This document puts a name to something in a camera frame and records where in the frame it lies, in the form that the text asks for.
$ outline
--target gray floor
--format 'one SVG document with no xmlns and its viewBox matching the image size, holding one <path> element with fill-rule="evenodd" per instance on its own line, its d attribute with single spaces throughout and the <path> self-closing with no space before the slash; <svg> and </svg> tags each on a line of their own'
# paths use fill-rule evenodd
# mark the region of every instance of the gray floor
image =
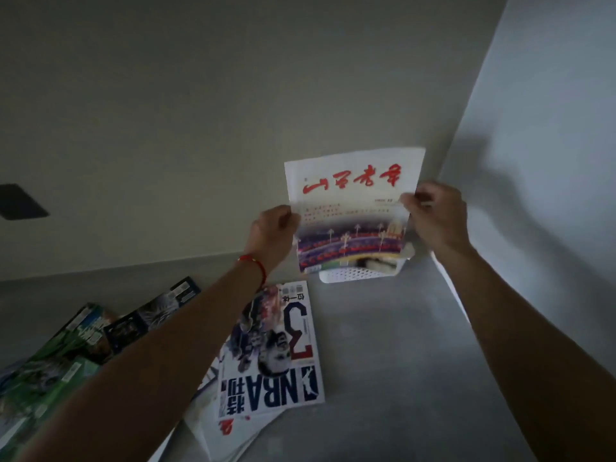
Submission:
<svg viewBox="0 0 616 462">
<path fill-rule="evenodd" d="M 0 283 L 0 366 L 35 351 L 78 306 L 133 310 L 190 274 L 202 287 L 233 256 Z M 289 259 L 272 279 L 297 279 Z M 327 403 L 285 412 L 242 460 L 534 460 L 481 350 L 429 258 L 396 278 L 309 277 Z M 206 456 L 181 424 L 163 461 Z"/>
</svg>

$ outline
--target white wall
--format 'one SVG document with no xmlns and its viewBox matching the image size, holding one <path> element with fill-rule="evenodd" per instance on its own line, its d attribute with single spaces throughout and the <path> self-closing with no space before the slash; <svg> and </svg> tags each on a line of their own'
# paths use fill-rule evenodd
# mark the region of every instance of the white wall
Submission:
<svg viewBox="0 0 616 462">
<path fill-rule="evenodd" d="M 427 147 L 505 0 L 3 0 L 0 279 L 239 251 L 283 163 Z"/>
<path fill-rule="evenodd" d="M 473 243 L 616 372 L 616 0 L 509 0 L 443 167 Z"/>
</svg>

